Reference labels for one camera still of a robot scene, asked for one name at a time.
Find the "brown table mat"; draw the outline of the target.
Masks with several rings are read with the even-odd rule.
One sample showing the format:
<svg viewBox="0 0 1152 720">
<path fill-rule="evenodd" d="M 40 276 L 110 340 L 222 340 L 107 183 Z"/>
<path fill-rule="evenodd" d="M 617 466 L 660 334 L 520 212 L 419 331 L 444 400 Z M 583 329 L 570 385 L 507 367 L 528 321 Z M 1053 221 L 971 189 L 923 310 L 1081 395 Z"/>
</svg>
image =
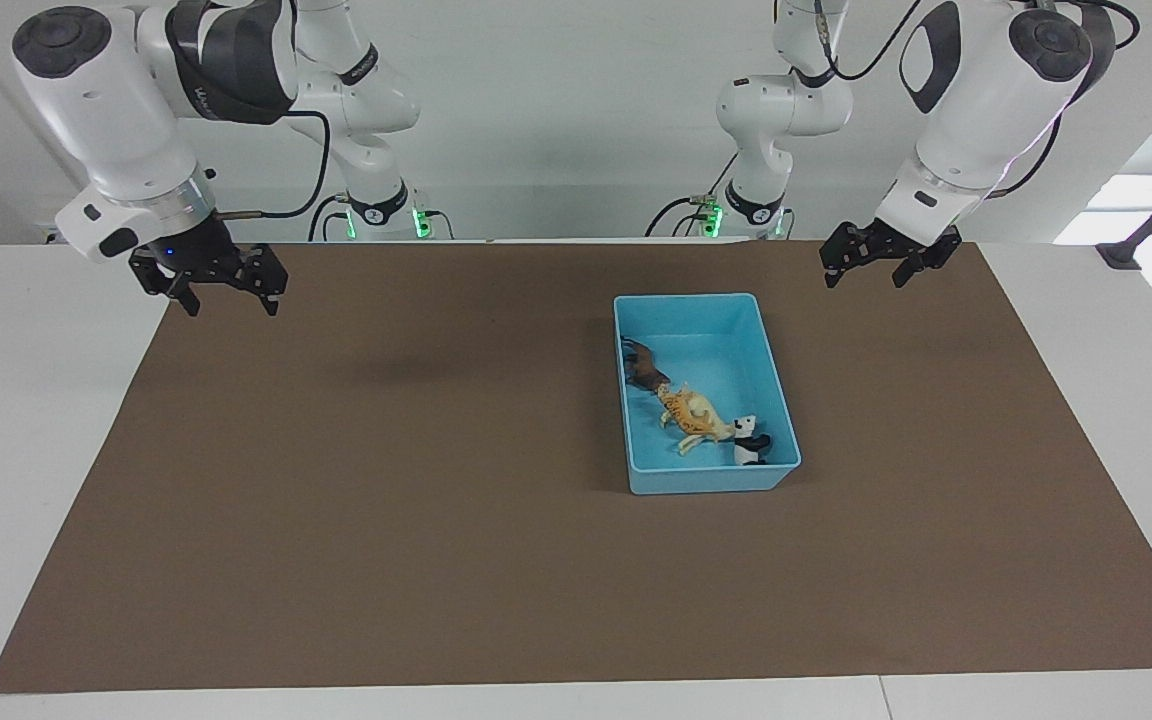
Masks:
<svg viewBox="0 0 1152 720">
<path fill-rule="evenodd" d="M 0 694 L 1152 667 L 1152 548 L 982 255 L 283 247 L 265 318 L 166 310 Z M 628 488 L 613 301 L 750 293 L 794 473 Z"/>
</svg>

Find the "orange striped tiger toy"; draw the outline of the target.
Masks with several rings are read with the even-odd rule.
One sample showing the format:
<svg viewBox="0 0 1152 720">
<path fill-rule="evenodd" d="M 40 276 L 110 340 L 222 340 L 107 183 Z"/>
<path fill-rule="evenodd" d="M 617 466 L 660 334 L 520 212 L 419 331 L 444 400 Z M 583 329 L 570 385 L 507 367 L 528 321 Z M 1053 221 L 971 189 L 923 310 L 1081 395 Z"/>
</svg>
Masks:
<svg viewBox="0 0 1152 720">
<path fill-rule="evenodd" d="M 712 429 L 708 410 L 700 409 L 700 393 L 687 386 L 679 391 L 660 387 L 655 397 L 664 407 L 658 420 L 659 429 L 666 429 L 670 420 L 687 435 L 704 435 Z"/>
</svg>

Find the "light blue storage box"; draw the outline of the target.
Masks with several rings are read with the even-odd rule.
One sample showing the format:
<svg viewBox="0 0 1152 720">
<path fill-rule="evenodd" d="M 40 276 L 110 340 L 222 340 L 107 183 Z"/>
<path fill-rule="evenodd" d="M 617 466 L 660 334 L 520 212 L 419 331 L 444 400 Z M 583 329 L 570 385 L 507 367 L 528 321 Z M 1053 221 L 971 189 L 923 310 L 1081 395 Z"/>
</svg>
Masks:
<svg viewBox="0 0 1152 720">
<path fill-rule="evenodd" d="M 750 293 L 623 295 L 613 302 L 614 336 L 632 338 L 654 353 L 670 379 L 712 401 L 723 420 L 756 415 L 756 432 L 772 438 L 767 465 L 737 467 L 732 439 L 710 439 L 680 456 L 685 438 L 675 423 L 659 429 L 655 393 L 622 376 L 621 407 L 628 488 L 637 497 L 768 491 L 799 468 L 799 444 L 776 372 L 760 309 Z"/>
</svg>

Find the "cream llama toy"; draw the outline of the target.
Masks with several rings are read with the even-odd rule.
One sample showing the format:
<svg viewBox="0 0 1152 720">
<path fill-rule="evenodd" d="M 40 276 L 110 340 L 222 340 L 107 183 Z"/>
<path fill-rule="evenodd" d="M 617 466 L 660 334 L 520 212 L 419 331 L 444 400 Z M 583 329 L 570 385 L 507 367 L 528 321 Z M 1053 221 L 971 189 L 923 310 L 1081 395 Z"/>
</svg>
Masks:
<svg viewBox="0 0 1152 720">
<path fill-rule="evenodd" d="M 677 445 L 680 456 L 689 454 L 705 439 L 719 444 L 732 439 L 733 433 L 735 433 L 733 424 L 723 420 L 712 401 L 702 393 L 691 389 L 682 389 L 677 393 L 677 401 L 670 414 L 681 432 L 685 433 L 685 438 Z"/>
</svg>

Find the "black and white panda toy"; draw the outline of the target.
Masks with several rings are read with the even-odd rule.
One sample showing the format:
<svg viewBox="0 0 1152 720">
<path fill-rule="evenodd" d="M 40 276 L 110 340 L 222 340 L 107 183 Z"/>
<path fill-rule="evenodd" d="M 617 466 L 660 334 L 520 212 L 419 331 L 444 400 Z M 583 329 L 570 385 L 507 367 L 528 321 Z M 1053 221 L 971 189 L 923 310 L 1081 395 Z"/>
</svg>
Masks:
<svg viewBox="0 0 1152 720">
<path fill-rule="evenodd" d="M 772 438 L 767 433 L 756 432 L 756 415 L 738 416 L 732 420 L 732 427 L 733 462 L 737 467 L 767 465 L 765 455 L 771 450 Z"/>
</svg>

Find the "brown lion toy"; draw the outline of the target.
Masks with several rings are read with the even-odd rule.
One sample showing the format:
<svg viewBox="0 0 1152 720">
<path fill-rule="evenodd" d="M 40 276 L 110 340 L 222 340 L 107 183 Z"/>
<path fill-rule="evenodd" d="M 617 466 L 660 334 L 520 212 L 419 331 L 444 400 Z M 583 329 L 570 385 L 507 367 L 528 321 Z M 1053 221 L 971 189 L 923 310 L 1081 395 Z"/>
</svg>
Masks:
<svg viewBox="0 0 1152 720">
<path fill-rule="evenodd" d="M 657 366 L 654 353 L 647 346 L 621 336 L 620 348 L 626 382 L 652 393 L 670 386 L 672 379 Z"/>
</svg>

